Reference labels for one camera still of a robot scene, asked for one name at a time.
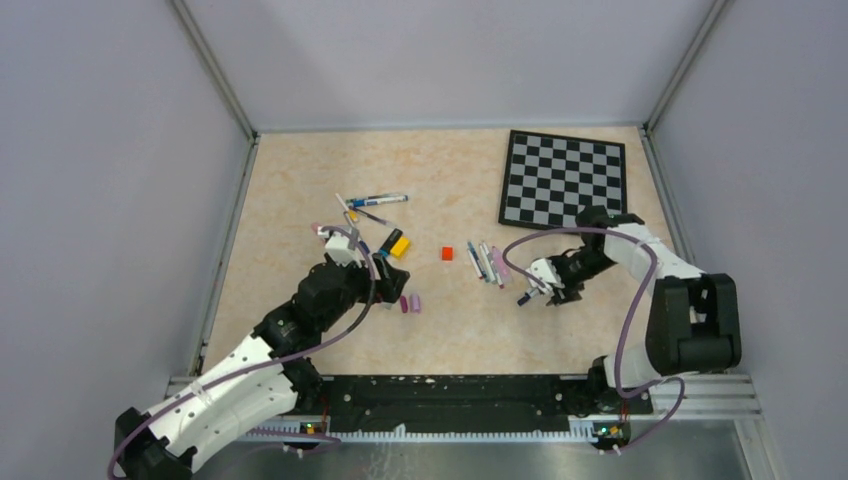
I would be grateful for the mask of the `pink highlighter cap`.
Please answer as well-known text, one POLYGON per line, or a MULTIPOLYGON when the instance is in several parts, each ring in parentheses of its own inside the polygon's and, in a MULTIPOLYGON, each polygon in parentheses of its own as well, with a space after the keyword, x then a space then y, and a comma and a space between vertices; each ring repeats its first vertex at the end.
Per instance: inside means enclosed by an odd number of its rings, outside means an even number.
POLYGON ((410 296, 410 306, 413 313, 418 314, 422 311, 421 300, 417 294, 412 294, 410 296))

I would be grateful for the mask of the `pink highlighter pen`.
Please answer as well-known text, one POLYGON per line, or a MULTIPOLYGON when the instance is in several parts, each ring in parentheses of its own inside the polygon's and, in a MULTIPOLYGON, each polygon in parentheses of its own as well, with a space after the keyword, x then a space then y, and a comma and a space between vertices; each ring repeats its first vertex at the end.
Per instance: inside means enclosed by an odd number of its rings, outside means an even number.
POLYGON ((508 285, 512 282, 511 270, 504 262, 502 252, 495 246, 490 248, 494 266, 498 272, 498 276, 502 285, 508 285))

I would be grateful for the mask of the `blue teal pen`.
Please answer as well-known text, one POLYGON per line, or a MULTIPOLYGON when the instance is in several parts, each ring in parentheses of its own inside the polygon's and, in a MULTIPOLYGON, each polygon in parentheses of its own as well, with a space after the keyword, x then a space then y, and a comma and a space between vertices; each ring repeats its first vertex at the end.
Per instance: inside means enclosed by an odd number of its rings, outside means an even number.
POLYGON ((489 275, 488 275, 485 267, 483 266, 482 261, 481 261, 479 255, 478 255, 473 243, 471 241, 468 241, 466 243, 466 246, 467 246, 467 251, 468 251, 470 260, 472 261, 472 264, 475 268, 476 274, 484 282, 489 282, 489 275))

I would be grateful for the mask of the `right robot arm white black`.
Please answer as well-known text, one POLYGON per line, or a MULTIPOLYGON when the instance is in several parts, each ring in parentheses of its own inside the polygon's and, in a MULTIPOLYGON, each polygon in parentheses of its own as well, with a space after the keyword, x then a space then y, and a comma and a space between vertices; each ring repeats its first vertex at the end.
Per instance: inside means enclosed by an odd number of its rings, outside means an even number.
POLYGON ((737 287, 680 258, 635 214, 587 207, 576 217, 577 249, 535 260, 531 272, 554 306, 578 301, 587 281, 621 266, 651 297, 644 341, 596 359, 586 385, 589 404, 612 412, 627 391, 681 373, 721 372, 742 357, 737 287))

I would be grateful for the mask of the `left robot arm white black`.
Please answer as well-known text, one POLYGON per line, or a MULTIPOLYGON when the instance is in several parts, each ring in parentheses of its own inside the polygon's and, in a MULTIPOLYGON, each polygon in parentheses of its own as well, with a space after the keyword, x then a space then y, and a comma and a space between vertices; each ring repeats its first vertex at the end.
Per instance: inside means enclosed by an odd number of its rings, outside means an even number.
POLYGON ((410 280, 380 254, 314 265, 291 299, 268 312, 223 360, 171 398, 115 421, 110 479, 190 479, 220 450, 264 421, 319 404, 321 375, 309 355, 338 341, 324 334, 356 305, 397 302, 410 280))

